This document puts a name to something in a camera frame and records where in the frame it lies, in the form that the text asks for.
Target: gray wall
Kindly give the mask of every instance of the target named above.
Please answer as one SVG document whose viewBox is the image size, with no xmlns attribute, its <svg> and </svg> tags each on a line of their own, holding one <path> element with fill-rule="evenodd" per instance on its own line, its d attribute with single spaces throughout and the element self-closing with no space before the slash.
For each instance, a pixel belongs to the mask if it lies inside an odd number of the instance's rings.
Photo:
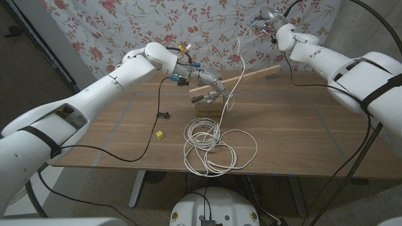
<svg viewBox="0 0 402 226">
<path fill-rule="evenodd" d="M 401 0 L 361 0 L 376 10 L 402 36 Z M 385 27 L 361 6 L 343 0 L 327 48 L 348 57 L 360 57 L 370 51 L 385 53 L 400 62 L 402 56 Z"/>
<path fill-rule="evenodd" d="M 39 0 L 14 0 L 82 90 L 96 78 Z"/>
</svg>

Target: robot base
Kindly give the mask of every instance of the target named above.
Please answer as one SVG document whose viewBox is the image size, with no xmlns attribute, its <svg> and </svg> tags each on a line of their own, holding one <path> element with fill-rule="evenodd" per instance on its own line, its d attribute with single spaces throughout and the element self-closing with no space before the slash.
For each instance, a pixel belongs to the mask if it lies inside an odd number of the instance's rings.
<svg viewBox="0 0 402 226">
<path fill-rule="evenodd" d="M 205 201 L 204 219 L 204 196 L 205 188 L 195 190 L 182 198 L 173 208 L 170 216 L 170 226 L 190 225 L 244 225 L 258 226 L 259 219 L 256 209 L 243 196 L 234 191 L 208 187 L 205 195 L 210 203 Z"/>
</svg>

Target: table leg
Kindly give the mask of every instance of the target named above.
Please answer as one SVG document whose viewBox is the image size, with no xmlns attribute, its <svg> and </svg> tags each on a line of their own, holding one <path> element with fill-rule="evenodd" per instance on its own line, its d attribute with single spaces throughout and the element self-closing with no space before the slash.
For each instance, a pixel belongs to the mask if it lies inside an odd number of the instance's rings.
<svg viewBox="0 0 402 226">
<path fill-rule="evenodd" d="M 139 198 L 139 192 L 141 191 L 141 187 L 143 186 L 143 181 L 145 177 L 145 170 L 138 170 L 137 177 L 134 182 L 133 191 L 131 192 L 130 201 L 128 203 L 129 207 L 135 207 L 137 205 L 137 200 Z"/>
<path fill-rule="evenodd" d="M 289 176 L 289 184 L 290 184 L 290 188 L 291 188 L 291 192 L 293 195 L 293 199 L 295 201 L 295 206 L 297 209 L 297 213 L 299 214 L 299 216 L 301 217 L 305 217 L 306 216 L 306 204 L 304 202 L 304 197 L 303 197 L 303 193 L 302 193 L 302 189 L 300 186 L 300 182 L 299 179 L 296 176 Z"/>
</svg>

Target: black strap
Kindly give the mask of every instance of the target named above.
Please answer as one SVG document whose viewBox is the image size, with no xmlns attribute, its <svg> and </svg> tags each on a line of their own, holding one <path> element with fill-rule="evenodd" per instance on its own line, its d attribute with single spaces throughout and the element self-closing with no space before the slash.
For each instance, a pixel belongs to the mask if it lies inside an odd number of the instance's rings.
<svg viewBox="0 0 402 226">
<path fill-rule="evenodd" d="M 364 112 L 368 113 L 367 107 L 371 102 L 373 102 L 375 99 L 380 97 L 382 94 L 385 94 L 389 90 L 395 87 L 400 87 L 402 86 L 402 73 L 388 79 L 388 82 L 382 85 L 380 88 L 376 89 L 374 92 L 369 94 L 364 100 L 360 103 L 360 107 L 364 110 Z"/>
<path fill-rule="evenodd" d="M 52 138 L 48 137 L 46 134 L 44 134 L 42 131 L 40 131 L 39 129 L 37 129 L 35 127 L 26 126 L 22 129 L 19 129 L 18 131 L 29 132 L 29 133 L 35 135 L 37 138 L 41 139 L 43 142 L 45 142 L 52 149 L 50 152 L 51 159 L 62 152 L 62 150 L 60 149 L 60 146 L 57 145 L 57 143 Z"/>
</svg>

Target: white cable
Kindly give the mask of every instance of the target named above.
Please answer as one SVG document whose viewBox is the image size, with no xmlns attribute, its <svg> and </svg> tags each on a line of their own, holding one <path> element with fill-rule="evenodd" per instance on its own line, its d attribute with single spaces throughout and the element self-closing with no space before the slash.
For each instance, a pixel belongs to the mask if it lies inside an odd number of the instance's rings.
<svg viewBox="0 0 402 226">
<path fill-rule="evenodd" d="M 230 107 L 230 108 L 228 108 L 228 109 L 227 109 L 227 111 L 231 111 L 231 110 L 232 110 L 232 108 L 233 108 L 234 101 L 236 100 L 236 96 L 235 96 L 235 94 L 233 94 L 233 95 L 232 95 L 232 98 L 233 98 L 232 105 L 231 105 L 231 107 Z"/>
<path fill-rule="evenodd" d="M 267 215 L 269 215 L 269 216 L 271 216 L 273 219 L 275 219 L 277 225 L 281 225 L 281 224 L 282 224 L 282 221 L 281 221 L 280 219 L 278 219 L 278 218 L 276 218 L 274 215 L 268 213 L 268 211 L 264 210 L 264 209 L 262 208 L 262 206 L 259 205 L 259 203 L 258 203 L 258 201 L 257 201 L 256 191 L 254 191 L 254 186 L 253 186 L 253 183 L 251 183 L 251 180 L 250 180 L 249 175 L 247 175 L 247 179 L 249 180 L 250 185 L 251 185 L 251 189 L 253 190 L 253 194 L 254 194 L 254 198 L 256 199 L 257 206 L 258 206 L 264 213 L 266 213 Z"/>
<path fill-rule="evenodd" d="M 243 40 L 244 35 L 246 35 L 246 33 L 249 31 L 249 29 L 253 25 L 254 25 L 254 23 L 249 26 L 249 28 L 246 30 L 246 32 L 244 32 L 244 34 L 241 36 L 241 38 L 237 37 L 237 42 L 239 44 L 238 48 L 237 48 L 237 54 L 240 56 L 240 59 L 243 63 L 243 71 L 240 75 L 239 80 L 235 84 L 234 88 L 232 89 L 232 92 L 230 92 L 230 94 L 225 102 L 224 108 L 222 110 L 222 116 L 220 117 L 219 123 L 216 123 L 214 120 L 209 119 L 209 118 L 198 118 L 198 119 L 194 119 L 190 123 L 188 123 L 186 128 L 184 129 L 183 135 L 184 135 L 184 139 L 186 140 L 186 143 L 184 144 L 184 148 L 183 148 L 184 164 L 187 167 L 187 169 L 195 175 L 205 176 L 205 177 L 216 177 L 216 176 L 223 175 L 223 174 L 229 172 L 230 170 L 241 170 L 241 169 L 245 168 L 257 155 L 257 152 L 258 152 L 257 141 L 248 132 L 242 131 L 240 129 L 231 129 L 229 131 L 226 131 L 222 135 L 220 135 L 220 125 L 222 124 L 222 120 L 224 118 L 225 109 L 228 106 L 230 98 L 233 97 L 233 92 L 236 89 L 237 85 L 239 84 L 241 78 L 243 78 L 244 71 L 246 70 L 246 63 L 244 62 L 243 57 L 240 54 L 241 41 Z M 231 107 L 228 109 L 228 111 L 233 108 L 233 105 L 234 105 L 234 101 L 233 101 Z M 196 129 L 201 128 L 201 127 L 207 128 L 208 132 L 194 133 L 194 131 Z M 227 145 L 225 142 L 222 141 L 222 138 L 225 136 L 225 134 L 227 134 L 229 132 L 234 132 L 234 131 L 243 132 L 244 134 L 247 134 L 249 137 L 251 137 L 251 139 L 253 139 L 253 141 L 256 144 L 256 152 L 254 153 L 252 158 L 243 166 L 236 166 L 237 154 L 236 154 L 235 150 L 232 147 L 230 147 L 229 145 Z M 191 146 L 191 148 L 188 150 L 186 150 L 187 144 L 189 144 Z M 225 146 L 231 152 L 232 161 L 229 166 L 222 166 L 222 165 L 216 164 L 216 163 L 208 160 L 208 154 L 211 152 L 211 150 L 213 150 L 217 146 Z M 198 172 L 188 162 L 187 155 L 193 149 L 195 150 L 198 158 L 201 160 L 202 164 L 204 165 L 206 173 Z M 205 152 L 204 157 L 201 157 L 199 150 Z"/>
</svg>

